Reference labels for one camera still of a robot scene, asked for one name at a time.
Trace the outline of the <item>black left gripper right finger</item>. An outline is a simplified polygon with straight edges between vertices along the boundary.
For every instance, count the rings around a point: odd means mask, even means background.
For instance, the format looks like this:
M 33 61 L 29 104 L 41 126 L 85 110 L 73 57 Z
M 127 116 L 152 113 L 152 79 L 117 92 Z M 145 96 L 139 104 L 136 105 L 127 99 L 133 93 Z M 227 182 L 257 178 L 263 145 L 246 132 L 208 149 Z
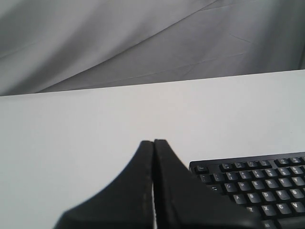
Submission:
M 155 140 L 153 192 L 159 229 L 261 229 L 250 213 L 193 176 L 166 140 Z

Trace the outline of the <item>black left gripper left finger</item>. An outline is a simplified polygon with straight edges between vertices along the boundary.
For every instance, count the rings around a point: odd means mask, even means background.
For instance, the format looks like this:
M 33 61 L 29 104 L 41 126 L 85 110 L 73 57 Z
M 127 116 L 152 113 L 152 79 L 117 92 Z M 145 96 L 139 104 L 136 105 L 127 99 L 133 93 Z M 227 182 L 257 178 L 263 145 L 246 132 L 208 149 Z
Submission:
M 57 229 L 152 229 L 153 143 L 142 141 L 124 170 L 103 190 L 65 211 Z

